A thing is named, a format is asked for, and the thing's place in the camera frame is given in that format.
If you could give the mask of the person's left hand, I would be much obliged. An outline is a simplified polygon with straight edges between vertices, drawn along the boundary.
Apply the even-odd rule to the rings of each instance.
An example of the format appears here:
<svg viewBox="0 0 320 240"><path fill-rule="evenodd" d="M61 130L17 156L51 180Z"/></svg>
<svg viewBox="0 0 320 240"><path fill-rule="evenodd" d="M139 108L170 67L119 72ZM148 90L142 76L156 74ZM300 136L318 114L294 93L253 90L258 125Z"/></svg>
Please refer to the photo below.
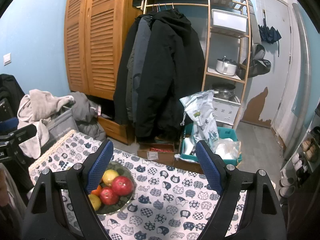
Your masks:
<svg viewBox="0 0 320 240"><path fill-rule="evenodd" d="M9 203L8 187L6 184L6 175L3 169L0 169L0 206L6 206Z"/></svg>

